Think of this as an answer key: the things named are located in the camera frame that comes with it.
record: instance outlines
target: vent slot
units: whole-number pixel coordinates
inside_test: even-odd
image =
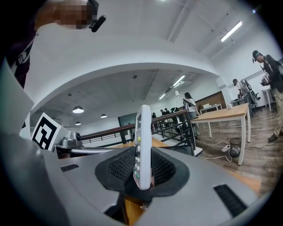
[[[213,189],[218,194],[219,198],[222,200],[233,217],[238,216],[247,208],[246,205],[227,185],[219,185],[214,187]]]
[[[73,170],[75,168],[78,168],[79,166],[77,164],[71,164],[71,165],[67,165],[67,166],[62,166],[61,170],[63,172],[69,171],[69,170]]]

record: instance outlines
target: fluorescent light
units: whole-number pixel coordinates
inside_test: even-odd
[[[242,25],[242,22],[240,21],[237,23],[230,31],[228,31],[227,34],[224,35],[224,37],[221,38],[221,41],[224,42],[231,34],[233,34],[240,26]]]
[[[163,94],[159,99],[161,100],[164,96],[165,96],[165,94]]]
[[[179,78],[178,81],[174,83],[173,87],[176,86],[184,77],[185,77],[185,75],[182,75],[182,77]]]
[[[80,113],[83,113],[83,112],[84,112],[84,110],[81,106],[77,106],[73,110],[73,113],[75,113],[75,114],[80,114]]]

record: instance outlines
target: pants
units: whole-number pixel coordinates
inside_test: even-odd
[[[276,88],[273,89],[276,105],[277,105],[277,126],[274,131],[276,137],[279,136],[280,131],[283,132],[283,94]]]
[[[196,117],[196,111],[189,112],[190,118],[195,118]],[[199,134],[199,126],[197,124],[194,124],[195,126],[193,127],[193,132],[194,135]]]
[[[252,113],[252,104],[251,104],[251,96],[249,94],[246,94],[244,96],[244,101],[245,103],[249,103],[249,115],[250,116],[253,116],[253,113]]]

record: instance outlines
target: office chair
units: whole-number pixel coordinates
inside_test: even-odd
[[[261,99],[261,97],[258,97],[257,95],[258,95],[258,93],[256,94],[256,98],[257,98],[257,102],[258,102],[258,101]],[[253,108],[252,112],[253,112],[254,114],[256,113],[257,110],[260,110],[260,111],[262,112],[262,109],[261,109],[260,107],[257,107],[257,106],[256,106],[257,102],[254,102],[253,99],[251,99],[251,101],[252,101],[251,104],[255,106],[255,107]]]

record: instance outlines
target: metal railing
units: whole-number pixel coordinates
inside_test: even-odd
[[[178,141],[176,146],[181,144],[190,144],[193,150],[195,150],[195,139],[193,136],[193,130],[192,130],[192,125],[190,122],[188,110],[182,110],[154,118],[152,119],[151,125],[152,125],[152,134],[161,135],[163,138],[163,140],[161,140],[162,142],[170,139],[174,139]],[[108,147],[121,143],[127,143],[134,140],[134,135],[131,134],[130,139],[126,139],[125,131],[131,133],[131,129],[134,128],[135,128],[135,124],[117,127],[114,129],[109,129],[109,130],[81,136],[81,140],[83,143],[94,143],[96,141],[102,141],[120,136],[121,137],[120,142],[111,143],[100,147]]]

